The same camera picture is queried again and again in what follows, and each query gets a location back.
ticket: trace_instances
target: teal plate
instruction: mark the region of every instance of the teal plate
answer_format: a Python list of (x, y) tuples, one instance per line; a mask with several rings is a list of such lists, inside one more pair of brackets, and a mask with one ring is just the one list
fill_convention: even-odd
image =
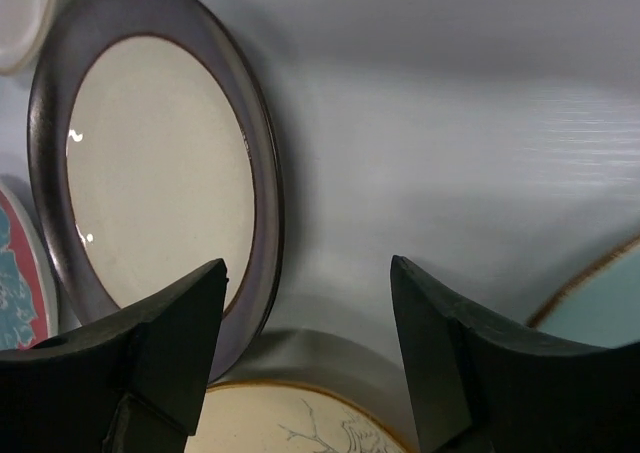
[(605, 348), (639, 340), (640, 238), (569, 281), (528, 324), (543, 333)]

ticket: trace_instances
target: white plate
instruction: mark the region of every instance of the white plate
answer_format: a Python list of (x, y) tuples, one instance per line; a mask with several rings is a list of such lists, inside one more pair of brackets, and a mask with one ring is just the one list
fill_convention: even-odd
[(253, 242), (244, 136), (218, 82), (160, 38), (106, 50), (84, 78), (67, 140), (71, 205), (120, 308), (224, 258), (235, 298)]
[(221, 381), (302, 382), (361, 406), (417, 448), (407, 379), (401, 366), (321, 331), (264, 331)]
[(16, 72), (33, 58), (68, 1), (0, 0), (0, 75)]
[(406, 453), (357, 406), (310, 386), (225, 383), (211, 388), (186, 453)]

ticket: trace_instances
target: red and blue plate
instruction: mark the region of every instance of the red and blue plate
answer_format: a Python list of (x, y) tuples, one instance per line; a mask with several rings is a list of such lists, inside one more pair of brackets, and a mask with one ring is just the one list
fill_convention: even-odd
[(45, 250), (18, 199), (0, 183), (0, 350), (31, 348), (57, 332)]

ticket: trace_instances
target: patterned plate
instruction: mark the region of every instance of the patterned plate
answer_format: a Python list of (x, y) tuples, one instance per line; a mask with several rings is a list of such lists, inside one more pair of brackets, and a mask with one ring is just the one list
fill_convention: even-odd
[(322, 390), (275, 381), (209, 389), (186, 453), (408, 453), (359, 407)]
[(0, 183), (0, 350), (27, 349), (57, 332), (44, 248), (20, 202)]

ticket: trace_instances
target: ceramic plate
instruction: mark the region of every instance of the ceramic plate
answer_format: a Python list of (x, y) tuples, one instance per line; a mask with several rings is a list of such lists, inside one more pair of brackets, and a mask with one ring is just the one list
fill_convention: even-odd
[(271, 123), (231, 36), (197, 0), (77, 0), (29, 108), (36, 206), (80, 321), (223, 258), (220, 376), (266, 321), (284, 227)]
[(0, 0), (0, 74), (26, 65), (37, 53), (60, 7), (69, 0)]
[(264, 331), (221, 381), (264, 378), (332, 391), (418, 446), (404, 370), (360, 344), (314, 330)]
[(0, 350), (26, 349), (58, 334), (58, 302), (40, 238), (0, 183)]
[(323, 390), (295, 383), (224, 383), (205, 395), (186, 453), (406, 453), (378, 421)]
[(567, 283), (529, 326), (567, 340), (615, 348), (640, 340), (640, 238)]

